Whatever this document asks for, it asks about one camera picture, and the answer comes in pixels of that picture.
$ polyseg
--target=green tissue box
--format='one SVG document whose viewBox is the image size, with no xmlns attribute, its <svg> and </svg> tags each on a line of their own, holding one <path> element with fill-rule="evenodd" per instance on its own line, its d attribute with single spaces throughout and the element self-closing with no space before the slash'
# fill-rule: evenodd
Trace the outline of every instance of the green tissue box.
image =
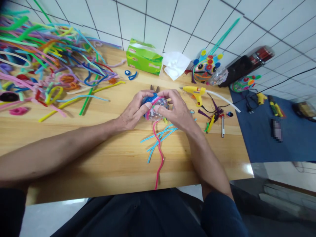
<svg viewBox="0 0 316 237">
<path fill-rule="evenodd" d="M 126 51 L 127 65 L 155 75 L 162 69 L 163 56 L 157 53 L 156 48 L 135 39 L 131 39 Z"/>
</svg>

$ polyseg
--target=blue tablecloth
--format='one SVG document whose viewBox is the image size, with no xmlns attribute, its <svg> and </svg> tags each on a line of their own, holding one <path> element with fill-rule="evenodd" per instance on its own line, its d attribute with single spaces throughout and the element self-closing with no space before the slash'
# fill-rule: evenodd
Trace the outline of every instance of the blue tablecloth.
<svg viewBox="0 0 316 237">
<path fill-rule="evenodd" d="M 242 99 L 240 93 L 230 93 L 233 102 Z M 279 119 L 272 114 L 268 100 L 259 105 L 253 114 L 247 112 L 245 100 L 235 104 L 241 110 L 241 113 L 236 114 L 250 162 L 315 161 L 316 123 L 298 117 L 292 110 L 293 102 L 276 96 L 274 100 L 284 111 L 285 119 Z M 271 119 L 280 121 L 282 143 L 278 143 L 271 136 Z"/>
</svg>

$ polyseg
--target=hand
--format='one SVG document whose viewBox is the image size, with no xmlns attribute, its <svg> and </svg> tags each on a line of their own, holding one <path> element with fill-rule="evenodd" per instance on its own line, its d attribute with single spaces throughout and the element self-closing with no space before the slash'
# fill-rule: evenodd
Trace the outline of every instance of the hand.
<svg viewBox="0 0 316 237">
<path fill-rule="evenodd" d="M 164 96 L 166 99 L 170 98 L 171 100 L 168 101 L 168 103 L 173 104 L 173 110 L 168 110 L 160 105 L 156 105 L 154 110 L 167 118 L 177 128 L 187 132 L 197 126 L 186 103 L 183 101 L 177 90 L 160 91 L 157 95 Z"/>
<path fill-rule="evenodd" d="M 152 90 L 143 90 L 139 91 L 134 96 L 124 112 L 117 118 L 119 126 L 122 130 L 133 129 L 141 117 L 151 108 L 152 104 L 150 102 L 146 102 L 142 106 L 141 104 L 144 97 L 154 96 L 153 92 L 154 91 Z"/>
</svg>

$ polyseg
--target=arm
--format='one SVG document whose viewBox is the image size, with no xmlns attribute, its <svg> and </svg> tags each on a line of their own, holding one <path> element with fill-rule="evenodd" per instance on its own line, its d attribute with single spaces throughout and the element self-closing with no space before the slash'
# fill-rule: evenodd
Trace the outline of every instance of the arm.
<svg viewBox="0 0 316 237">
<path fill-rule="evenodd" d="M 117 119 L 45 138 L 1 156 L 0 187 L 16 187 L 52 173 L 111 136 L 133 129 L 151 107 L 150 102 L 142 106 L 141 102 L 145 96 L 153 96 L 152 92 L 138 92 Z"/>
<path fill-rule="evenodd" d="M 155 106 L 154 109 L 184 131 L 188 137 L 192 163 L 201 179 L 203 199 L 215 189 L 233 200 L 227 175 L 179 92 L 166 90 L 159 92 L 158 96 L 170 98 L 169 103 L 173 104 L 173 110 L 161 106 Z"/>
</svg>

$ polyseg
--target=wooden table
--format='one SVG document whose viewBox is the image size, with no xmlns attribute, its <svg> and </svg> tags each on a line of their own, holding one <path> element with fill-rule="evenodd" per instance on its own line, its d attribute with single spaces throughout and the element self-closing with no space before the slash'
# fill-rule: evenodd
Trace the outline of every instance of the wooden table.
<svg viewBox="0 0 316 237">
<path fill-rule="evenodd" d="M 125 52 L 118 49 L 104 47 L 100 52 L 107 63 L 112 65 L 126 58 Z M 31 107 L 31 110 L 21 117 L 12 116 L 7 110 L 1 111 L 0 155 L 42 138 L 116 118 L 139 90 L 149 89 L 151 84 L 155 87 L 159 86 L 160 90 L 177 89 L 188 108 L 195 111 L 194 117 L 197 118 L 201 129 L 205 128 L 206 117 L 198 114 L 198 108 L 195 106 L 195 101 L 191 99 L 191 95 L 179 89 L 181 86 L 192 85 L 191 75 L 183 74 L 176 81 L 172 81 L 164 71 L 160 76 L 155 76 L 137 70 L 138 76 L 133 81 L 129 81 L 124 74 L 127 69 L 132 74 L 136 72 L 126 64 L 114 68 L 126 84 L 96 94 L 110 99 L 111 102 L 93 99 L 84 116 L 78 115 L 84 100 L 64 109 L 68 114 L 67 118 L 55 114 L 42 123 L 39 123 L 38 119 L 51 111 L 42 105 L 25 104 Z M 78 72 L 80 78 L 85 78 L 85 75 L 86 72 L 83 70 Z M 206 88 L 231 101 L 228 88 L 213 86 L 206 86 Z M 226 105 L 224 101 L 216 97 L 214 99 L 218 106 Z M 203 104 L 207 109 L 212 110 L 213 103 L 207 94 L 203 96 Z M 231 106 L 225 107 L 225 111 L 236 113 Z M 161 131 L 165 126 L 163 122 L 160 122 L 157 128 Z M 134 130 L 113 137 L 62 170 L 36 180 L 29 188 L 27 204 L 153 190 L 156 172 L 161 162 L 160 154 L 156 149 L 151 162 L 147 164 L 149 153 L 146 150 L 156 140 L 151 139 L 140 143 L 140 140 L 150 135 L 152 135 L 152 122 L 141 119 Z M 211 133 L 206 134 L 206 137 L 230 180 L 253 177 L 237 116 L 225 119 L 225 138 L 221 137 L 220 120 L 213 125 Z M 199 183 L 190 161 L 188 140 L 182 131 L 174 132 L 163 141 L 162 151 L 165 163 L 160 172 L 159 189 Z M 38 152 L 45 156 L 44 150 Z"/>
</svg>

